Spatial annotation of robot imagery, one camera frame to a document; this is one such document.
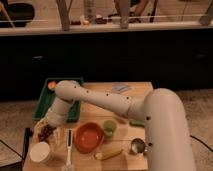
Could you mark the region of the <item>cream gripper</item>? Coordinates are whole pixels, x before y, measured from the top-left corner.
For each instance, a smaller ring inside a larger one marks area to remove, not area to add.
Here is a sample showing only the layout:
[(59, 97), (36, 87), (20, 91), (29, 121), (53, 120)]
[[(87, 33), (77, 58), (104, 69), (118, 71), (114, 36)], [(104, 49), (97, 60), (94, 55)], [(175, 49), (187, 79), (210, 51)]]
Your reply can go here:
[(56, 141), (59, 133), (56, 127), (52, 127), (46, 120), (40, 120), (35, 126), (35, 132), (39, 142), (50, 143)]

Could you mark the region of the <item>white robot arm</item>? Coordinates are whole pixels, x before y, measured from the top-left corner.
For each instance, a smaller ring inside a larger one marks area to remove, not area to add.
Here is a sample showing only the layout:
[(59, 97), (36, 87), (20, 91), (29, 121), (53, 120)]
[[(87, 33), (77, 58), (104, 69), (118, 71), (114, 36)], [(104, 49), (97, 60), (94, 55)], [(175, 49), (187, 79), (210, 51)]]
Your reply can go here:
[(173, 91), (158, 88), (145, 98), (138, 98), (86, 89), (76, 81), (62, 80), (57, 83), (55, 98), (45, 114), (47, 123), (53, 127), (65, 124), (76, 101), (142, 121), (149, 171), (196, 171), (185, 108)]

